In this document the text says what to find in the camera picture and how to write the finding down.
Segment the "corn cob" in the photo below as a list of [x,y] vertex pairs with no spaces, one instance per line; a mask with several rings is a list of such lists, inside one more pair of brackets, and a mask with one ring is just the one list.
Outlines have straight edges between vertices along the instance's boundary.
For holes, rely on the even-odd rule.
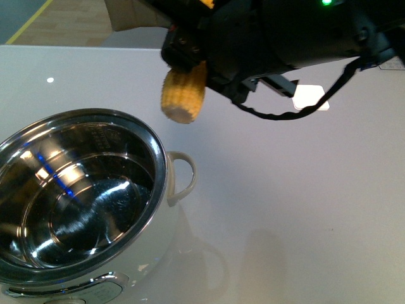
[[193,122],[203,105],[207,69],[205,62],[190,73],[171,69],[163,83],[161,108],[166,116],[180,124]]

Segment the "white pot handle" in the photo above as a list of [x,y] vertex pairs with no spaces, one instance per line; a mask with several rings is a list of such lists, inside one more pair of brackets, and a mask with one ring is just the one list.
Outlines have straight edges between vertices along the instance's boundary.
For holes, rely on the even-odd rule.
[[[168,156],[168,194],[167,194],[167,202],[169,206],[174,206],[178,201],[182,198],[186,197],[190,194],[193,190],[194,186],[197,182],[197,167],[194,163],[194,160],[187,154],[178,151],[169,151],[167,152]],[[175,169],[174,169],[174,161],[175,160],[184,160],[187,162],[192,170],[192,178],[190,184],[179,193],[175,193]]]

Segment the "stainless steel pot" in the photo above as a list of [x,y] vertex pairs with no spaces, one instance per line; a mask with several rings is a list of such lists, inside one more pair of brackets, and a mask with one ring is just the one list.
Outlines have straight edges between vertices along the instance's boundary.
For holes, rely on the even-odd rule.
[[[193,171],[179,193],[176,159]],[[176,202],[195,183],[188,155],[165,152],[122,112],[69,111],[19,131],[0,145],[3,293],[40,304],[116,298],[163,256]]]

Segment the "white countertop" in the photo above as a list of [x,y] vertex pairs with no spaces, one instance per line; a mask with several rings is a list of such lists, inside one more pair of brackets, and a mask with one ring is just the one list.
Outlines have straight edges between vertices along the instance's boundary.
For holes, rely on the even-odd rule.
[[[327,88],[343,67],[288,76]],[[157,50],[0,46],[0,141],[55,113],[112,108],[195,159],[175,239],[133,303],[405,302],[405,72],[361,72],[328,111],[292,122],[208,90],[198,119],[179,125],[160,111],[167,71]],[[260,87],[249,105],[280,113],[292,101]]]

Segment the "yellow line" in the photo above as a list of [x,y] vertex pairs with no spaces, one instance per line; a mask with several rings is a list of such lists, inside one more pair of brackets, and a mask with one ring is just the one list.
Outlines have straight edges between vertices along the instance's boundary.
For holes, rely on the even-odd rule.
[[48,7],[48,5],[51,4],[53,0],[47,0],[37,11],[35,14],[32,15],[31,18],[28,19],[27,22],[24,23],[24,25],[17,30],[17,32],[11,36],[10,39],[7,40],[6,44],[12,44],[26,29],[27,27],[29,27],[31,25],[32,22],[34,22],[34,20],[36,18],[38,18],[38,16]]

